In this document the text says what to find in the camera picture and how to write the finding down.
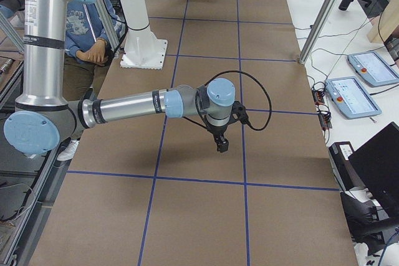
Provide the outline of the person's hand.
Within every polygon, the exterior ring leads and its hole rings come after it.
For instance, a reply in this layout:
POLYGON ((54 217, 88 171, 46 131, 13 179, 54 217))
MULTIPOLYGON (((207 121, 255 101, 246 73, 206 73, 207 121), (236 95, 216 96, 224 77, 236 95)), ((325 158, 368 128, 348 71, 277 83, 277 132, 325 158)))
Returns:
POLYGON ((76 56, 78 59, 90 62, 97 65, 105 65, 108 60, 106 56, 107 41, 103 38, 98 38, 93 46, 88 51, 78 50, 76 56))

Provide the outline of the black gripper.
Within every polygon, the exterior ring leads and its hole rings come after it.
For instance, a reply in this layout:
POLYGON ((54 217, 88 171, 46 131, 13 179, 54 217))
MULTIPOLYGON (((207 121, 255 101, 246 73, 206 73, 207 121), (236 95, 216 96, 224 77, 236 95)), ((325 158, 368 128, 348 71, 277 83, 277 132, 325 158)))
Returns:
POLYGON ((229 148, 229 141, 224 137, 224 133, 226 132, 228 125, 214 126, 207 123, 206 128, 213 135, 217 151, 220 153, 226 152, 229 148))

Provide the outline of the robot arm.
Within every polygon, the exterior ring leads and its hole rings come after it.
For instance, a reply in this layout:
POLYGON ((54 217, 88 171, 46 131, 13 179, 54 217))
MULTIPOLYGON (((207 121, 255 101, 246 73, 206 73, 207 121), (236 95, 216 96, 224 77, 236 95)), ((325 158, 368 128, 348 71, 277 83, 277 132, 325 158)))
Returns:
POLYGON ((170 118, 202 116, 218 151, 228 149, 224 132, 234 122, 237 101, 234 84, 225 78, 213 78, 198 88, 180 85, 108 100, 65 100, 65 22, 70 1, 25 0, 23 91, 3 127, 10 145, 25 154, 42 154, 76 131, 164 113, 170 118))

